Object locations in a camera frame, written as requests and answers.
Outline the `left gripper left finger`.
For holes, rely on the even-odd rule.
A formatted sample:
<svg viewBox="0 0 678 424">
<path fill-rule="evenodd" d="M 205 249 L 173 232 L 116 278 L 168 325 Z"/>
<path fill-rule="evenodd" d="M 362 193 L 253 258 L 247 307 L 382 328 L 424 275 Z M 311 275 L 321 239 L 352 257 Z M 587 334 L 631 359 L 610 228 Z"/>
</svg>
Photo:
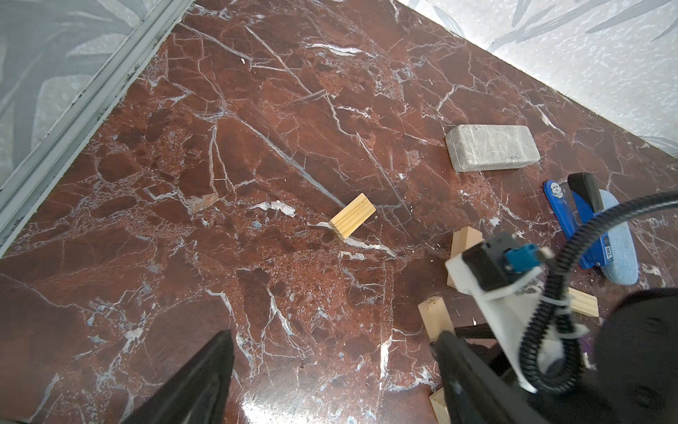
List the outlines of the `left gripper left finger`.
<svg viewBox="0 0 678 424">
<path fill-rule="evenodd" d="M 221 423 L 234 364 L 229 330 L 215 334 L 125 423 Z"/>
</svg>

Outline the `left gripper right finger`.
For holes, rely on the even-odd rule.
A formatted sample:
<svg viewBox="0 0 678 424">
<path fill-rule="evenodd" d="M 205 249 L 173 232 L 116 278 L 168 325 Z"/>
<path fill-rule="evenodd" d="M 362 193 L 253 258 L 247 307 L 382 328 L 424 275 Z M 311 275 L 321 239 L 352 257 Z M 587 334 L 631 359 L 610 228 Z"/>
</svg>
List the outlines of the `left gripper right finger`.
<svg viewBox="0 0 678 424">
<path fill-rule="evenodd" d="M 468 344 L 449 331 L 432 342 L 452 423 L 544 423 L 525 399 L 497 376 Z"/>
</svg>

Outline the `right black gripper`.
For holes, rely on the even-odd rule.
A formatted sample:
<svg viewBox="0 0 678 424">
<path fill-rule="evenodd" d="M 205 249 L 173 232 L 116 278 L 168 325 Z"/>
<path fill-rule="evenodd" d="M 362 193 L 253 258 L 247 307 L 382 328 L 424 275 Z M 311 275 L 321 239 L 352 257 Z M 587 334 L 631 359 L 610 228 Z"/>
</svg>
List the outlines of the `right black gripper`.
<svg viewBox="0 0 678 424">
<path fill-rule="evenodd" d="M 544 423 L 675 423 L 677 291 L 638 291 L 605 321 L 594 346 L 597 368 L 574 390 L 551 395 L 512 390 Z"/>
</svg>

